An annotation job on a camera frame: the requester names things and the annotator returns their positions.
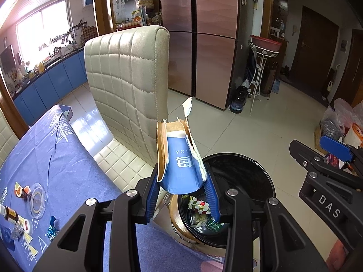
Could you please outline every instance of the doorway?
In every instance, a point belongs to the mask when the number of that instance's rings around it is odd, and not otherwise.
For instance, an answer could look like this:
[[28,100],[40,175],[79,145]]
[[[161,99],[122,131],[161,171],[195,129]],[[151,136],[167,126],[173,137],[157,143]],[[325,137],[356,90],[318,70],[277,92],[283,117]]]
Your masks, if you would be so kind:
[[290,73],[290,80],[300,86],[297,87],[299,90],[318,94],[321,98],[320,90],[331,67],[338,32],[335,23],[303,6],[300,35]]
[[333,101],[342,98],[351,105],[356,104],[353,102],[363,78],[362,49],[363,31],[353,29],[348,61]]

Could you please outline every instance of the blue tablecloth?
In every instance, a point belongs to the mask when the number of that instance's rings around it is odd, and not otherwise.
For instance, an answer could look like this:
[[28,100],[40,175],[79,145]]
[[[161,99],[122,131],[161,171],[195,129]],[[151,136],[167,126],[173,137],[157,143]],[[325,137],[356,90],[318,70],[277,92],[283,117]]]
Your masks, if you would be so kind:
[[[99,168],[82,146],[60,106],[42,116],[15,146],[0,170],[3,205],[33,222],[31,241],[24,236],[9,240],[14,225],[0,218],[0,235],[19,266],[30,272],[49,246],[46,236],[50,217],[60,230],[90,197],[99,201],[115,199],[120,190]],[[42,218],[32,219],[26,202],[14,194],[15,182],[22,187],[39,183],[47,195]],[[108,271],[110,224],[106,230],[104,271]],[[220,271],[210,258],[178,244],[154,224],[137,225],[137,243],[142,272]]]

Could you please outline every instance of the window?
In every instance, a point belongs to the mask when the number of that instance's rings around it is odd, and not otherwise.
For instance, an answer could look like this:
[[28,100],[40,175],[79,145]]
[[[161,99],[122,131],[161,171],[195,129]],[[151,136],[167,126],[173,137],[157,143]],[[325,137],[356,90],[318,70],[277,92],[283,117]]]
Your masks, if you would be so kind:
[[30,61],[30,68],[53,54],[54,47],[61,46],[61,40],[51,40],[69,31],[66,0],[54,3],[35,12],[17,24],[16,33],[24,62]]

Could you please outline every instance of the refrigerator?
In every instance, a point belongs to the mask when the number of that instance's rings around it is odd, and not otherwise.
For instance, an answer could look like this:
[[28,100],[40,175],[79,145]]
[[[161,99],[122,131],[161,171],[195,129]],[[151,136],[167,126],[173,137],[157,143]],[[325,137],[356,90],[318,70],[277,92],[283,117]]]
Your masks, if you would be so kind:
[[170,32],[168,86],[225,109],[243,79],[252,0],[161,0]]

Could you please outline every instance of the clear plastic lid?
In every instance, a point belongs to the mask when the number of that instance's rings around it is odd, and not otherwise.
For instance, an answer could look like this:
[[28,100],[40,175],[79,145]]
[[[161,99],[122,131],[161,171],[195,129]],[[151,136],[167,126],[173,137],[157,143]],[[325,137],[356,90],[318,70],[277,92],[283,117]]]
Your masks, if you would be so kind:
[[39,183],[35,183],[30,188],[30,195],[27,198],[29,215],[34,219],[40,219],[45,211],[45,202],[47,196],[43,187]]

